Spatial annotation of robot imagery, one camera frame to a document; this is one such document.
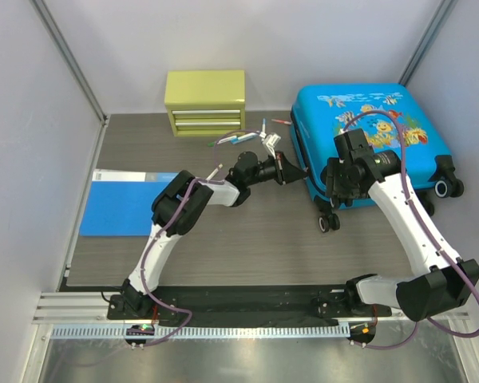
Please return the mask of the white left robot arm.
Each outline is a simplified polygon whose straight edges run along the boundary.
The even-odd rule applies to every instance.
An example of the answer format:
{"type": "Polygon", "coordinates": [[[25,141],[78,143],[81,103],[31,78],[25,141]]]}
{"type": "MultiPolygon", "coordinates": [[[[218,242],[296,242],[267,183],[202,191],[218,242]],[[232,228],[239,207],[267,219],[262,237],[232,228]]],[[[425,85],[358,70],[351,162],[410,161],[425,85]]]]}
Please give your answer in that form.
{"type": "Polygon", "coordinates": [[[307,177],[281,151],[259,161],[254,152],[242,152],[222,180],[181,171],[152,203],[152,225],[141,258],[121,287],[124,307],[138,319],[153,309],[150,296],[159,286],[161,272],[177,242],[194,228],[211,205],[238,207],[251,195],[251,186],[270,180],[279,185],[307,177]]]}

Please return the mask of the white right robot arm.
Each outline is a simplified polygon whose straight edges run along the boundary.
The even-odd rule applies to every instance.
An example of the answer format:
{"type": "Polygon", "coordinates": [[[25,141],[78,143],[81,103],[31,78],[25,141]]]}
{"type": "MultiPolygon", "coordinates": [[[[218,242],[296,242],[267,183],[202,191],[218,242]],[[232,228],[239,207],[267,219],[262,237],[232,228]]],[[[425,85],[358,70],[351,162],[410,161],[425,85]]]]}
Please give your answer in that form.
{"type": "Polygon", "coordinates": [[[402,159],[392,150],[375,152],[361,129],[334,139],[338,155],[326,166],[326,196],[334,208],[371,199],[398,237],[411,278],[367,275],[350,280],[344,306],[353,315],[373,305],[400,309],[414,322],[463,306],[479,279],[479,265],[463,260],[436,228],[402,159]]]}

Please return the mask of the blue white box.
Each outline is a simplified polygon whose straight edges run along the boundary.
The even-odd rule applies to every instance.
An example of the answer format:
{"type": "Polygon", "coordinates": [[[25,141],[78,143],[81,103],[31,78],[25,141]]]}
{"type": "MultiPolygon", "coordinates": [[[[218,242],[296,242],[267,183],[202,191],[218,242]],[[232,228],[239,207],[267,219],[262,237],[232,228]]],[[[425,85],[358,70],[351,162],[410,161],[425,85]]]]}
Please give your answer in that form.
{"type": "Polygon", "coordinates": [[[152,203],[176,177],[174,172],[130,172],[96,169],[79,235],[85,237],[147,236],[152,203]]]}

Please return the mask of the blue suitcase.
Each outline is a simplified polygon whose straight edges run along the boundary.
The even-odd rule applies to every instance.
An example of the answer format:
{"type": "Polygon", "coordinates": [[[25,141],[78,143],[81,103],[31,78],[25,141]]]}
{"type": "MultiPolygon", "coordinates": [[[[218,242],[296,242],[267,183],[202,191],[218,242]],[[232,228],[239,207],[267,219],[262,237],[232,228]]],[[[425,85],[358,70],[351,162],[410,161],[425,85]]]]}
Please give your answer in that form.
{"type": "Polygon", "coordinates": [[[406,155],[406,170],[428,215],[434,214],[431,192],[457,198],[465,186],[457,178],[452,154],[410,92],[396,83],[307,85],[291,107],[291,139],[312,202],[320,212],[319,228],[340,228],[336,211],[366,207],[370,199],[328,198],[327,165],[338,156],[334,138],[361,129],[376,153],[406,155]]]}

